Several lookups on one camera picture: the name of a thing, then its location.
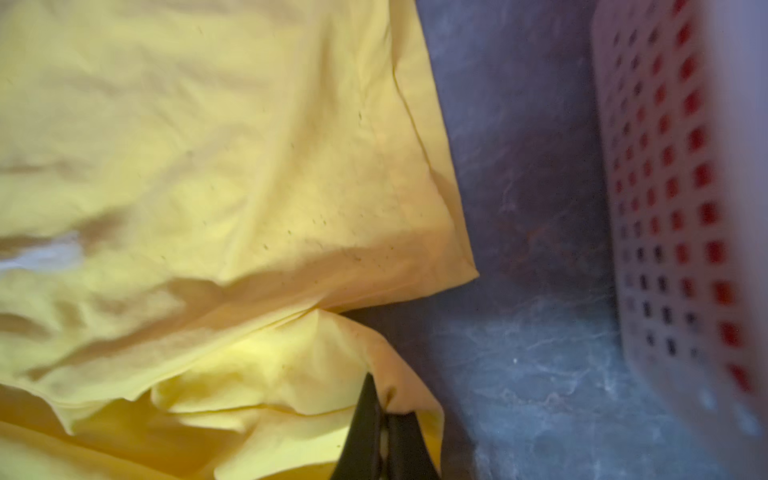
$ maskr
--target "white plastic basket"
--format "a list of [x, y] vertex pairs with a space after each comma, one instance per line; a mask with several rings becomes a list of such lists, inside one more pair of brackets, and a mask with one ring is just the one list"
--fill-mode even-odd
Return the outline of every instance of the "white plastic basket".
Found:
[[738, 478], [768, 478], [767, 31], [767, 0], [592, 28], [625, 356]]

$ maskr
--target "yellow fabric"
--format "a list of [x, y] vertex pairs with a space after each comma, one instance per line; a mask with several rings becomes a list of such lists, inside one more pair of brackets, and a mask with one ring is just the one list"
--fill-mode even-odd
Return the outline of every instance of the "yellow fabric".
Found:
[[0, 2], [0, 199], [0, 478], [327, 478], [366, 372], [439, 461], [332, 313], [476, 275], [412, 0]]

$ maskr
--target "yellow garment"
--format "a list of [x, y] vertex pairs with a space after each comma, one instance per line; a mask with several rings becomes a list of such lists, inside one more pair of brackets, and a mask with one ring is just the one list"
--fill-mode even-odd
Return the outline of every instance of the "yellow garment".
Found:
[[0, 478], [327, 478], [368, 371], [439, 460], [330, 313], [476, 275], [413, 0], [0, 2], [0, 198]]

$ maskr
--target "gray marbled surface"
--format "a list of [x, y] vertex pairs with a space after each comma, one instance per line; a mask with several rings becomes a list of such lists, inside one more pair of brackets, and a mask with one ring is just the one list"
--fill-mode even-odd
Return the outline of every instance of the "gray marbled surface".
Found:
[[621, 356], [594, 0], [418, 4], [482, 277], [351, 316], [443, 403], [444, 478], [728, 478]]

